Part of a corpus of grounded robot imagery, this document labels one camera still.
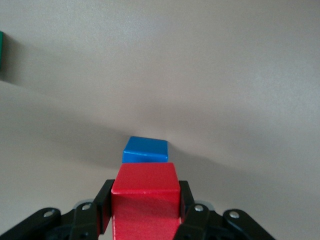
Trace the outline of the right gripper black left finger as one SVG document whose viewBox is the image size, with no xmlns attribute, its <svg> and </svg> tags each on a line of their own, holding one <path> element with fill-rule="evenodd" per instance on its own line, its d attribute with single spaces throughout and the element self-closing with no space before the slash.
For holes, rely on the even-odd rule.
<svg viewBox="0 0 320 240">
<path fill-rule="evenodd" d="M 79 204 L 65 214 L 42 208 L 3 233 L 2 240 L 97 240 L 112 216 L 113 179 L 103 184 L 93 201 Z"/>
</svg>

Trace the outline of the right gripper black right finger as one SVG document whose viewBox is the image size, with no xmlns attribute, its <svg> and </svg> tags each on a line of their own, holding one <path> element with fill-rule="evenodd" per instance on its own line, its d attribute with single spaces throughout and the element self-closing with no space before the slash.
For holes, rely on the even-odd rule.
<svg viewBox="0 0 320 240">
<path fill-rule="evenodd" d="M 189 183 L 180 180 L 181 224 L 175 240 L 273 240 L 274 237 L 250 215 L 240 209 L 228 209 L 223 215 L 196 203 Z"/>
</svg>

